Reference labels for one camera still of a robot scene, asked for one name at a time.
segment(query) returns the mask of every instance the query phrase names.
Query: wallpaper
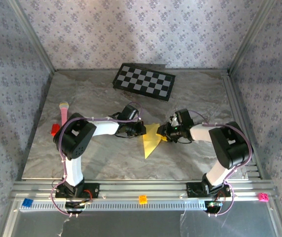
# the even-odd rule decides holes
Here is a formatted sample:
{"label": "wallpaper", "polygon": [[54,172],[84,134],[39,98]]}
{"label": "wallpaper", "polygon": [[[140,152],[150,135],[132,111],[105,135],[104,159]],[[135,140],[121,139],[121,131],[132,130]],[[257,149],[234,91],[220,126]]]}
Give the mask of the wallpaper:
{"label": "wallpaper", "polygon": [[0,0],[0,222],[25,165],[48,75],[7,1]]}
{"label": "wallpaper", "polygon": [[282,204],[282,1],[271,10],[233,78]]}
{"label": "wallpaper", "polygon": [[256,0],[19,0],[56,69],[228,68]]}

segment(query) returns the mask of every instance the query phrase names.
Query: gray marble table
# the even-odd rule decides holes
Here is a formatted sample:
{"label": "gray marble table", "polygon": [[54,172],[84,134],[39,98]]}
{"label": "gray marble table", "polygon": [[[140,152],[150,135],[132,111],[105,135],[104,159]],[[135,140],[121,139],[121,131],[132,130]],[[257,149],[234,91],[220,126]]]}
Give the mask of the gray marble table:
{"label": "gray marble table", "polygon": [[[219,73],[196,70],[163,70],[176,75],[169,102],[112,88],[117,70],[61,71],[55,73],[23,179],[61,178],[61,158],[50,134],[54,123],[61,124],[59,103],[67,101],[69,113],[105,117],[120,112],[131,101],[143,106],[145,124],[165,123],[176,110],[187,108],[206,116],[210,122],[233,120]],[[194,117],[195,122],[201,118]],[[216,161],[207,142],[174,144],[161,142],[144,159],[142,137],[123,139],[94,137],[82,156],[85,179],[201,179]],[[234,178],[241,178],[238,171]]]}

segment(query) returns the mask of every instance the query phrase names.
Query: purple cable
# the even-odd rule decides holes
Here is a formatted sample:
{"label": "purple cable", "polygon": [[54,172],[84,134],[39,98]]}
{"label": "purple cable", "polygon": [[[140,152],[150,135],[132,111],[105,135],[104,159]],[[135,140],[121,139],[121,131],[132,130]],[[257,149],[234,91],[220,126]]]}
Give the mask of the purple cable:
{"label": "purple cable", "polygon": [[203,118],[203,120],[204,120],[207,124],[209,124],[209,123],[208,123],[208,120],[207,120],[202,114],[200,114],[200,113],[198,113],[198,112],[196,112],[196,111],[194,111],[194,110],[188,110],[188,112],[192,112],[192,113],[195,113],[195,114],[199,115],[200,117]]}
{"label": "purple cable", "polygon": [[74,121],[78,121],[78,120],[88,120],[88,121],[112,121],[112,122],[135,122],[135,121],[138,121],[138,119],[141,118],[141,115],[143,113],[143,107],[141,106],[141,104],[139,104],[138,102],[130,102],[130,104],[136,104],[140,107],[140,113],[139,115],[134,118],[134,119],[131,119],[131,120],[118,120],[118,119],[113,119],[113,118],[73,118],[71,119],[70,121],[66,122],[64,127],[62,128],[61,130],[61,133],[60,133],[60,136],[59,136],[59,143],[58,143],[58,148],[59,148],[59,153],[60,153],[60,156],[61,156],[61,159],[62,159],[62,163],[63,163],[63,172],[64,172],[64,178],[62,181],[60,181],[58,184],[56,184],[52,190],[51,190],[51,193],[50,193],[50,198],[51,198],[51,201],[53,203],[53,205],[56,207],[56,209],[64,214],[64,215],[67,215],[67,216],[70,216],[70,214],[68,213],[65,213],[63,210],[61,210],[58,205],[55,203],[55,201],[53,200],[53,191],[61,184],[63,184],[66,180],[67,180],[67,177],[68,177],[68,173],[67,173],[67,166],[66,166],[66,156],[63,154],[62,152],[62,149],[61,149],[61,143],[62,143],[62,137],[63,137],[63,134],[66,130],[66,128]]}
{"label": "purple cable", "polygon": [[233,190],[232,185],[227,182],[227,179],[235,172],[235,170],[236,170],[237,168],[239,168],[239,167],[241,167],[241,166],[243,166],[243,165],[246,165],[246,164],[251,160],[251,156],[252,156],[251,144],[250,144],[250,141],[248,140],[248,138],[247,138],[240,130],[238,130],[237,128],[235,128],[235,127],[233,127],[233,126],[231,126],[231,125],[228,125],[228,124],[203,124],[203,126],[205,126],[205,127],[217,127],[217,126],[225,126],[225,127],[228,127],[228,128],[230,128],[230,129],[232,129],[233,131],[235,131],[236,133],[238,133],[238,134],[245,140],[245,142],[246,142],[246,144],[247,144],[247,147],[248,147],[248,158],[247,158],[243,163],[238,164],[237,166],[235,166],[235,167],[227,174],[227,176],[225,176],[225,178],[224,178],[224,182],[223,182],[223,183],[226,184],[226,185],[228,185],[228,186],[231,188],[231,190],[232,190],[232,201],[231,201],[230,206],[228,207],[227,210],[225,210],[225,211],[222,212],[222,213],[217,214],[217,216],[221,216],[221,215],[227,213],[227,212],[232,208],[233,203],[234,203],[234,190]]}

